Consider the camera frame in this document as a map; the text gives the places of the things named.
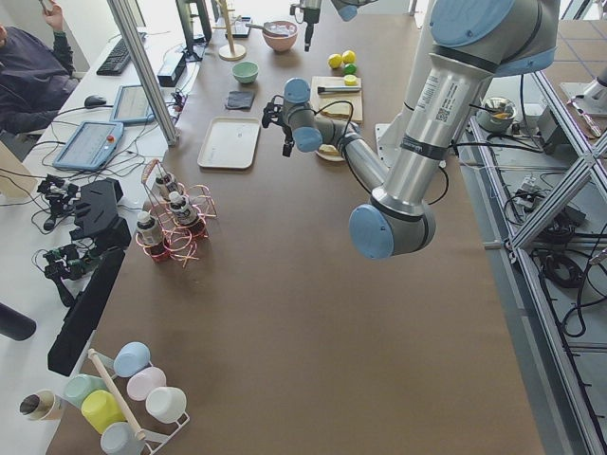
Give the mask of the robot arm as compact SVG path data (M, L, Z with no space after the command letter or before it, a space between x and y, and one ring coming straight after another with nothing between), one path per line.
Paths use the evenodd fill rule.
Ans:
M331 5L338 16L344 22L349 22L358 15L359 8L371 4L371 1L331 0ZM304 51L308 52L311 47L314 28L320 22L322 11L322 0L301 0L290 5L289 14L296 17L296 11L303 15Z
M334 146L369 192L349 219L352 243L363 256L385 259L427 246L435 221L425 193L445 159L458 127L493 78L547 68L554 60L557 1L436 1L416 50L411 80L418 99L396 117L401 125L391 166L359 135L351 121L319 118L307 81L285 83L282 103L270 101L262 124L280 126L283 154Z

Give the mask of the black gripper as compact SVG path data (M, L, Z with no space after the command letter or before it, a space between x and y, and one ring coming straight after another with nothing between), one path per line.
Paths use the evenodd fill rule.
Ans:
M284 97L282 95L274 95L263 109L261 123L264 129L267 129L270 124L277 125L282 128L285 135L282 155L290 157L293 150L293 138L290 136L290 127L283 119L284 105L279 103Z
M304 31L304 51L309 51L311 45L311 25L320 22L320 9L311 7L302 7L303 21L306 23Z

